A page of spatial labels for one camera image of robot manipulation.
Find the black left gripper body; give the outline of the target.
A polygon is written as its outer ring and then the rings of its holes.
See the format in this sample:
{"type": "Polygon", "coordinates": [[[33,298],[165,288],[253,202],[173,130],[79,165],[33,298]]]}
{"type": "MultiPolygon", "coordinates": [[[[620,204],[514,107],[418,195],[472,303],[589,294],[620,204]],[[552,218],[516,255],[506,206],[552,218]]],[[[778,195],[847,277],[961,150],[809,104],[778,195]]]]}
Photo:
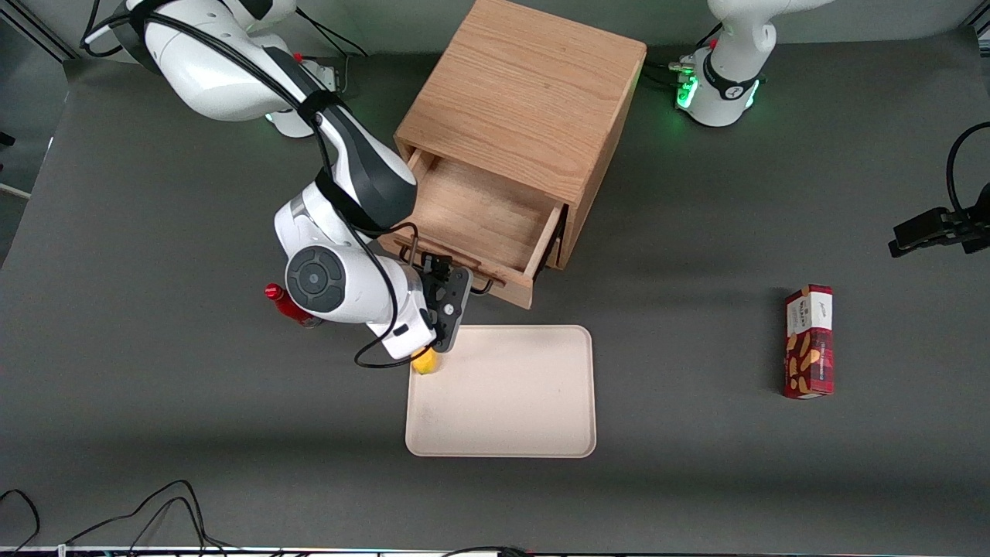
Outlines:
{"type": "Polygon", "coordinates": [[[989,247],[989,190],[983,186],[975,205],[963,210],[961,219],[968,227],[968,236],[962,241],[964,253],[977,253],[989,247]]]}

